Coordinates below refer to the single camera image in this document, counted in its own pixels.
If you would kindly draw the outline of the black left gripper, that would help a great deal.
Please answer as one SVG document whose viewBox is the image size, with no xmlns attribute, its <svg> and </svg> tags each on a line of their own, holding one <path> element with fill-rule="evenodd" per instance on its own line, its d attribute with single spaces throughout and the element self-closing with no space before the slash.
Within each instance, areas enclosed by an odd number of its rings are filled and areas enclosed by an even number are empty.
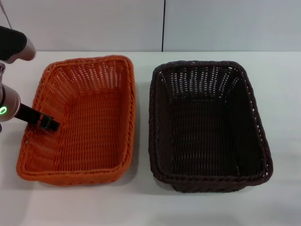
<svg viewBox="0 0 301 226">
<path fill-rule="evenodd" d="M 39 126 L 44 130 L 58 131 L 60 127 L 60 123 L 54 121 L 53 117 L 42 114 L 24 104 L 20 105 L 20 120 Z"/>
</svg>

